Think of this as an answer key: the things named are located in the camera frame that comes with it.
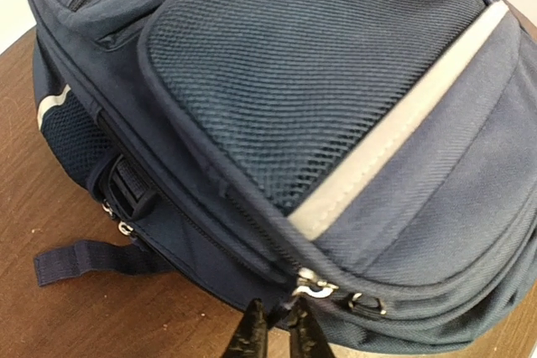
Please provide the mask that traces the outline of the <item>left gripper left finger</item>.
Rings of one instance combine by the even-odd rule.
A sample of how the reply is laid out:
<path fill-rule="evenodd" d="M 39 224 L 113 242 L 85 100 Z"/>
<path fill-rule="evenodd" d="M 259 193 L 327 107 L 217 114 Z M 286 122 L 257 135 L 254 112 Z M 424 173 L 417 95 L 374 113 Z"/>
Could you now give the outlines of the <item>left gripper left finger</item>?
<path fill-rule="evenodd" d="M 247 306 L 222 358 L 266 358 L 268 354 L 268 321 L 260 299 Z"/>

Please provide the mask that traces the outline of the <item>navy blue student backpack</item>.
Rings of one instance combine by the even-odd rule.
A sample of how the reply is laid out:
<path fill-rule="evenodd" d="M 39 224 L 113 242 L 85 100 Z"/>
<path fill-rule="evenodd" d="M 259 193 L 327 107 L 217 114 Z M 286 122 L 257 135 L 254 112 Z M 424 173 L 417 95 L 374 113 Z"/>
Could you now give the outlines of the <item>navy blue student backpack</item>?
<path fill-rule="evenodd" d="M 39 130 L 130 237 L 40 286 L 178 270 L 268 328 L 459 350 L 536 280 L 536 43 L 504 0 L 28 0 Z"/>

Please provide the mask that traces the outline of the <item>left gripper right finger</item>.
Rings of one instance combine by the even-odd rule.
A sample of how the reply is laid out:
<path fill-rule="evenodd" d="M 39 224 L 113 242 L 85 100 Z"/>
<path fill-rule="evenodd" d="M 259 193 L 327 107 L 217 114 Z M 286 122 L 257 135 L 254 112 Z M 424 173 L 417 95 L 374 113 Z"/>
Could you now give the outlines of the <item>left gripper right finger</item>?
<path fill-rule="evenodd" d="M 291 358 L 335 358 L 306 299 L 295 301 L 289 314 L 288 326 Z"/>

